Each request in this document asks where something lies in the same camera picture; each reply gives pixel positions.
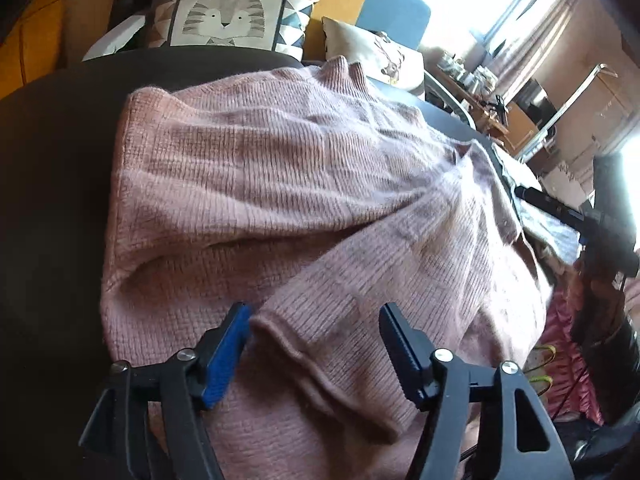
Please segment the wooden cabinet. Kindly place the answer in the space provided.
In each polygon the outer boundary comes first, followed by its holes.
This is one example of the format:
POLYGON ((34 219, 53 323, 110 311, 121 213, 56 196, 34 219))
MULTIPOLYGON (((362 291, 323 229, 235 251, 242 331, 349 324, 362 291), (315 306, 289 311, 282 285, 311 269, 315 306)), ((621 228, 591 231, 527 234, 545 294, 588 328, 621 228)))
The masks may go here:
POLYGON ((506 126, 508 133, 504 137, 504 144, 506 144, 506 150, 513 157, 516 157, 538 132, 538 127, 518 104, 511 102, 506 110, 508 111, 508 125, 506 126))

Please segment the tiger print cushion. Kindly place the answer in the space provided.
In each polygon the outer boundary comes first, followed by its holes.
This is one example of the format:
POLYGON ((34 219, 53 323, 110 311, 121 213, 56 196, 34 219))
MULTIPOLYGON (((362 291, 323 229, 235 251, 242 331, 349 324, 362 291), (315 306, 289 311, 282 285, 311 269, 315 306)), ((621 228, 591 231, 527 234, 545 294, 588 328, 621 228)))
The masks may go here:
POLYGON ((155 0, 149 48, 223 46, 303 58, 319 0, 155 0))

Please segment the deer print cushion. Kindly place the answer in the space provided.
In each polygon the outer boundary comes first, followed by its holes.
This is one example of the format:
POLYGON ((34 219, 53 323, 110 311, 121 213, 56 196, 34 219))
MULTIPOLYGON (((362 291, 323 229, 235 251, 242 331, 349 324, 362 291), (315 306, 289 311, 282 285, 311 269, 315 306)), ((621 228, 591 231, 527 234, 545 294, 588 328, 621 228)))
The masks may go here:
POLYGON ((424 62, 419 51, 398 44, 385 32, 368 32, 326 16, 322 28, 326 58, 344 56, 349 64, 359 63, 367 77, 424 97, 424 62))

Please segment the pink curtain left window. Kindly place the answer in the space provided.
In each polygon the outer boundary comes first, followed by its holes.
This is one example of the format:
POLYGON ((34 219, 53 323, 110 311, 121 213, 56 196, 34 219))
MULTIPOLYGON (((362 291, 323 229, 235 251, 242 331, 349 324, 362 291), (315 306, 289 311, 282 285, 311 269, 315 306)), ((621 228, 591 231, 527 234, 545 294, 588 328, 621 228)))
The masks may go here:
POLYGON ((541 66, 572 19, 578 0, 520 0, 492 37, 492 93, 511 101, 541 66))

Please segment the cream knitted sweater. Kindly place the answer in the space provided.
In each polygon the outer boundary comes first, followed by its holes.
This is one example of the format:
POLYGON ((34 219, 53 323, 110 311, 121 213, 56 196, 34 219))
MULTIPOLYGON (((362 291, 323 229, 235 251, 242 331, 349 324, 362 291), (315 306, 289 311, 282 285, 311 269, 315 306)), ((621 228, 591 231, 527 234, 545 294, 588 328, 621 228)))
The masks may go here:
POLYGON ((537 191, 541 191, 542 187, 529 166, 514 159, 498 144, 494 144, 492 149, 500 165, 501 179, 509 190, 510 199, 525 232, 549 246, 564 263, 573 264, 580 253, 579 233, 552 217, 551 214, 546 214, 516 197, 514 190, 519 185, 526 188, 532 186, 537 191))

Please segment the magenta bed quilt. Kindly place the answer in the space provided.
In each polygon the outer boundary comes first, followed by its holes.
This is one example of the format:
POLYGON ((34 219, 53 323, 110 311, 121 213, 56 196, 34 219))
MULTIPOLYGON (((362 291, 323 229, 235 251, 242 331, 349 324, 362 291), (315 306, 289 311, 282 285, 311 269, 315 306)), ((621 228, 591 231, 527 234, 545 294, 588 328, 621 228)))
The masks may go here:
POLYGON ((579 349, 570 339, 574 310, 568 304, 568 285, 554 286, 547 309, 546 325, 536 350, 530 356, 546 364, 534 370, 535 376, 550 378, 549 388, 541 395, 550 416, 585 415, 597 425, 603 424, 593 384, 579 349))

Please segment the wooden side table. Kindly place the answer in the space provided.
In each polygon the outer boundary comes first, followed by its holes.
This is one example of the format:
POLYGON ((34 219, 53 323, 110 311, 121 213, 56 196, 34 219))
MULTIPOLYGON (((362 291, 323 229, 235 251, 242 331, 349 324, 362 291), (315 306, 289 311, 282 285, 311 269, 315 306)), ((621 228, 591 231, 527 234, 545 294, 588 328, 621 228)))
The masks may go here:
POLYGON ((505 138, 508 135, 506 103, 502 96, 491 96, 487 92, 483 76, 470 73, 456 61, 448 63, 446 58, 432 64, 428 71, 466 107, 477 131, 494 138, 505 138))

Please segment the pink knitted sweater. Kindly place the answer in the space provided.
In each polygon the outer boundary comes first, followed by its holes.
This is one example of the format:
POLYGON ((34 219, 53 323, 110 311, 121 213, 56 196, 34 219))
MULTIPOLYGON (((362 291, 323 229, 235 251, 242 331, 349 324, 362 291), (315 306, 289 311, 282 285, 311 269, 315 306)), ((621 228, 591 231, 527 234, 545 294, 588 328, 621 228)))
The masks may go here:
POLYGON ((194 344, 238 301, 252 338, 206 427, 229 479, 401 479, 423 415, 378 332, 393 302, 466 362, 523 363, 547 283, 494 166, 357 64, 132 92, 114 149, 101 314, 116 359, 194 344))

